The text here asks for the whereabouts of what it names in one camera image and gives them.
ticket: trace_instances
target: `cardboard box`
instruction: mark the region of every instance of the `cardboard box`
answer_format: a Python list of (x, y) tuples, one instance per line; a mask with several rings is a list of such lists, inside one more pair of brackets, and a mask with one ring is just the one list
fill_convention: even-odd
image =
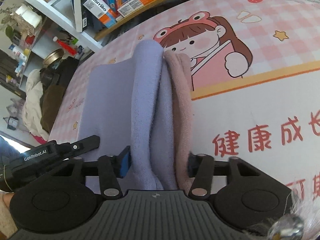
[(118, 12), (126, 17), (127, 15), (133, 13), (135, 10), (141, 8), (142, 6), (152, 2), (154, 0), (128, 0), (124, 5), (122, 5)]
[(107, 28), (116, 24), (116, 14), (103, 0), (87, 0), (84, 4), (100, 22)]

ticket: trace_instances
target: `cartoon girl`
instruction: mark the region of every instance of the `cartoon girl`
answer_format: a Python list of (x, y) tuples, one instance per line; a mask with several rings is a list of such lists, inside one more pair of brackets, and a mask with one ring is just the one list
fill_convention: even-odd
[(249, 48), (230, 23), (204, 11), (160, 30), (153, 39), (165, 50), (190, 57), (193, 90), (242, 77), (252, 63)]

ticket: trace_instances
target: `cartoon girl's ear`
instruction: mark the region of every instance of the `cartoon girl's ear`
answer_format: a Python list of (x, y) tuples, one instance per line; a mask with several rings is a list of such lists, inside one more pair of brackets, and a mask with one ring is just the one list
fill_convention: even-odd
[(226, 34), (227, 30), (222, 25), (218, 25), (215, 29), (217, 31), (218, 37), (221, 38), (223, 35)]
[(170, 28), (164, 28), (164, 29), (158, 31), (153, 39), (156, 40), (156, 39), (163, 38), (164, 36), (166, 36), (168, 34), (169, 30), (170, 30)]
[(198, 21), (198, 20), (201, 20), (201, 19), (207, 19), (210, 17), (210, 13), (208, 12), (197, 12), (195, 13), (194, 15), (191, 15), (191, 17), (189, 18), (189, 21), (192, 20), (192, 21)]

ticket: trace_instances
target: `frog headband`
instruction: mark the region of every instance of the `frog headband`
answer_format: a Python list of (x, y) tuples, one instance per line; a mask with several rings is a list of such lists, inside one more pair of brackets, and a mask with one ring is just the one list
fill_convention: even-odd
[(194, 15), (192, 15), (189, 18), (189, 20), (187, 20), (184, 23), (178, 24), (173, 28), (170, 28), (170, 27), (163, 28), (153, 37), (153, 39), (155, 41), (157, 41), (158, 43), (160, 43), (170, 33), (174, 32), (175, 30), (178, 30), (179, 28), (181, 28), (183, 26), (187, 26), (190, 24), (203, 23), (203, 24), (209, 25), (213, 28), (217, 27), (218, 25), (215, 22), (208, 20), (209, 17), (210, 17), (210, 14), (208, 12), (203, 12), (203, 11), (197, 12)]

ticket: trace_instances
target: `frog eye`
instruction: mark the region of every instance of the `frog eye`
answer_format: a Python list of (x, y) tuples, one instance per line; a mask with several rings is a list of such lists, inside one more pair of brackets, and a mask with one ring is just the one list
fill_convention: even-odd
[(192, 19), (194, 21), (198, 21), (198, 20), (201, 20), (202, 18), (206, 17), (206, 14), (204, 12), (199, 12), (195, 15), (192, 16)]
[(165, 36), (167, 33), (168, 33), (167, 29), (162, 29), (156, 34), (156, 38), (159, 39), (159, 38)]

